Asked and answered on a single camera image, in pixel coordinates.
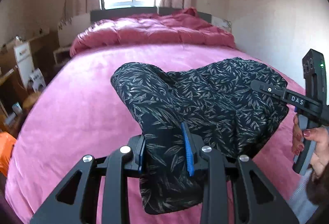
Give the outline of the right hand red nails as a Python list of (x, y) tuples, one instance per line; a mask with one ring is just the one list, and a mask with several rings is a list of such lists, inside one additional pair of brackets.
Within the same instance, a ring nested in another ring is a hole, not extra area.
[(300, 154), (305, 148), (302, 139), (304, 139), (304, 142), (307, 140), (316, 142), (310, 165), (313, 169), (313, 179), (318, 179), (328, 165), (328, 130), (326, 127), (318, 127), (301, 131), (298, 126), (297, 114), (293, 118), (293, 123), (292, 152), (295, 155)]

